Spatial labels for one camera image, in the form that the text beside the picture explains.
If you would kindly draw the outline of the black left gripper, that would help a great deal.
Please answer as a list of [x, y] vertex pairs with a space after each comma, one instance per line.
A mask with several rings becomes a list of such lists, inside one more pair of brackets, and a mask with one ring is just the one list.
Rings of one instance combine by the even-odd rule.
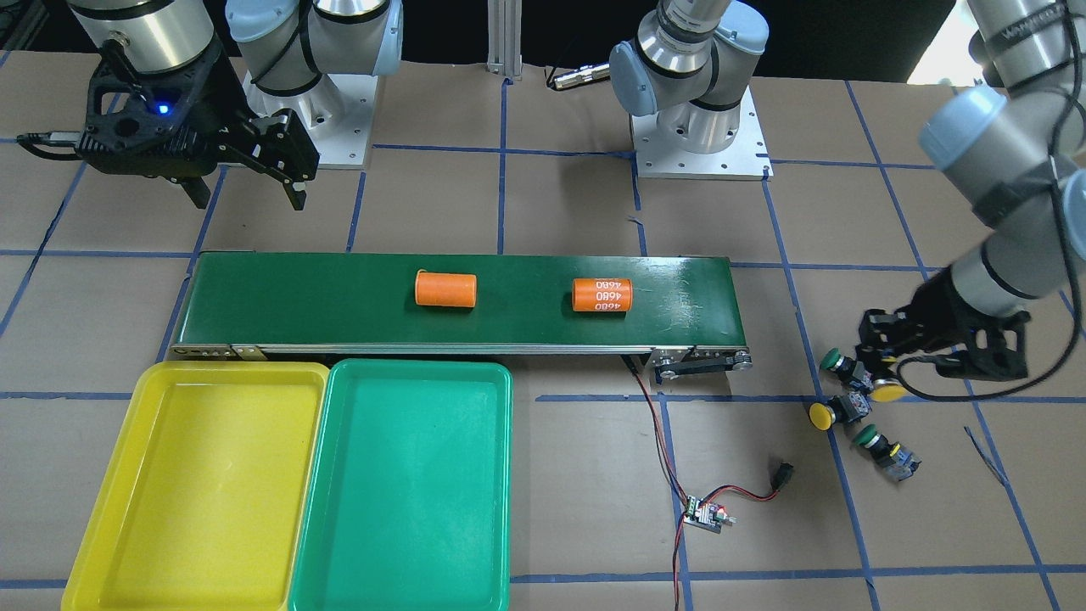
[[854, 352], [860, 362], [896, 362], [918, 351], [962, 345], [962, 351], [936, 360], [939, 375], [1019, 380], [1028, 375], [1025, 326], [1030, 321], [1028, 311], [989, 316], [975, 310], [958, 294], [950, 276], [935, 276], [902, 308], [866, 310]]

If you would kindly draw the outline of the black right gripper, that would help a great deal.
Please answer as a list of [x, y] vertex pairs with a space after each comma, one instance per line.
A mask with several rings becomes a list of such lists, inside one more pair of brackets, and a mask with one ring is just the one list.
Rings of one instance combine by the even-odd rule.
[[255, 117], [219, 42], [156, 74], [136, 72], [118, 42], [98, 51], [79, 158], [106, 174], [171, 175], [197, 209], [212, 198], [205, 178], [229, 161], [275, 178], [292, 208], [304, 209], [317, 147], [294, 109]]

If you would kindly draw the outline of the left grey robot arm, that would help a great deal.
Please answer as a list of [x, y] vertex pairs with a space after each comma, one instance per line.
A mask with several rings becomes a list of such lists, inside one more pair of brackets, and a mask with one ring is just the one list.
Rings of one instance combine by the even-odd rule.
[[[1005, 92], [978, 85], [921, 129], [929, 160], [992, 228], [977, 247], [923, 283], [896, 311], [866, 311], [854, 357], [898, 383], [897, 359], [936, 356], [944, 378], [1027, 377], [1027, 306], [1083, 271], [1083, 3], [973, 1], [982, 44]], [[613, 47], [613, 90], [633, 116], [654, 115], [675, 147], [716, 154], [738, 127], [740, 101], [768, 41], [763, 15], [733, 1], [662, 1], [635, 38]]]

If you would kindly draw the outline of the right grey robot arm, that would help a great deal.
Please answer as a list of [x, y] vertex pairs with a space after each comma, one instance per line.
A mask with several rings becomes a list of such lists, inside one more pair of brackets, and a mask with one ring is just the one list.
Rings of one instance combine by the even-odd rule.
[[97, 46], [80, 132], [49, 137], [111, 175], [166, 179], [203, 209], [220, 164], [275, 179], [302, 211], [320, 142], [355, 109], [334, 75], [380, 77], [402, 58], [400, 1], [229, 1], [233, 73], [201, 1], [71, 1]]

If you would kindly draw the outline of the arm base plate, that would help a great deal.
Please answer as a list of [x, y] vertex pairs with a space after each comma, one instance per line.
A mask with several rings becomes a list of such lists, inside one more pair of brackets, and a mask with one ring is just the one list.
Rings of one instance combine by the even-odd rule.
[[750, 89], [737, 107], [722, 112], [683, 104], [631, 116], [640, 178], [768, 179], [772, 165]]
[[298, 64], [272, 71], [260, 84], [251, 78], [247, 73], [249, 107], [261, 116], [293, 109], [321, 156], [321, 169], [365, 169], [380, 77], [326, 75]]

